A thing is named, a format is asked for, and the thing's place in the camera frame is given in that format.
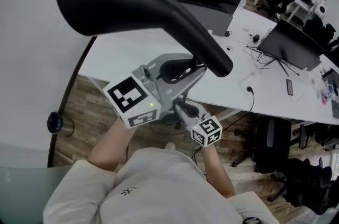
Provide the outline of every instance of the monitor stand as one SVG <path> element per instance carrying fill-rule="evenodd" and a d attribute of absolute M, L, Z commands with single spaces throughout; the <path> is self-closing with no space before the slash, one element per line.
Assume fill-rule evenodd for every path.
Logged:
<path fill-rule="evenodd" d="M 292 72 L 294 72 L 296 75 L 300 75 L 298 74 L 296 71 L 294 71 L 293 69 L 291 69 L 289 66 L 287 66 L 283 61 L 281 61 L 280 59 L 278 58 L 274 58 L 272 61 L 268 62 L 265 64 L 265 67 L 269 64 L 271 64 L 273 61 L 278 61 L 279 65 L 282 67 L 282 69 L 284 70 L 284 72 L 287 74 L 288 77 L 290 77 L 286 71 L 286 69 L 284 68 L 284 66 L 282 64 L 284 64 L 286 67 L 288 67 Z"/>

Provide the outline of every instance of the shirt sleeve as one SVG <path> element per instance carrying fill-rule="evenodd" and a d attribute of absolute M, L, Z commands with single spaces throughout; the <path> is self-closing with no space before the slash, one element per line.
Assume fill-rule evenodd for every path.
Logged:
<path fill-rule="evenodd" d="M 246 218 L 259 218 L 263 224 L 279 224 L 262 200 L 254 193 L 247 192 L 227 199 L 235 210 Z"/>
<path fill-rule="evenodd" d="M 115 173 L 85 160 L 77 161 L 55 189 L 44 212 L 44 223 L 100 223 L 99 207 L 112 191 Z"/>

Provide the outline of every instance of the trash can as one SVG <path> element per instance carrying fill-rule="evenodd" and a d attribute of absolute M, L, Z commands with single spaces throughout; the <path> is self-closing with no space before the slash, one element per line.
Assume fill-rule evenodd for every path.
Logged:
<path fill-rule="evenodd" d="M 62 116 L 58 112 L 52 112 L 48 116 L 47 128 L 50 133 L 70 137 L 74 133 L 74 122 L 67 116 Z"/>

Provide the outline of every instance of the white t-shirt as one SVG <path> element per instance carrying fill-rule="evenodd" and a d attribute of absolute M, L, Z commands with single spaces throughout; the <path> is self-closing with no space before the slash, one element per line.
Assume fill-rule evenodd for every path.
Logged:
<path fill-rule="evenodd" d="M 278 223 L 254 192 L 225 199 L 186 155 L 155 148 L 135 152 L 117 174 L 76 162 L 43 216 L 48 224 Z"/>

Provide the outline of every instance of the shoe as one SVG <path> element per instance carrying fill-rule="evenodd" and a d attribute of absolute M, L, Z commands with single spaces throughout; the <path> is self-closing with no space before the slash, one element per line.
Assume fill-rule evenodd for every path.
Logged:
<path fill-rule="evenodd" d="M 165 150 L 175 150 L 175 144 L 173 142 L 167 143 Z"/>

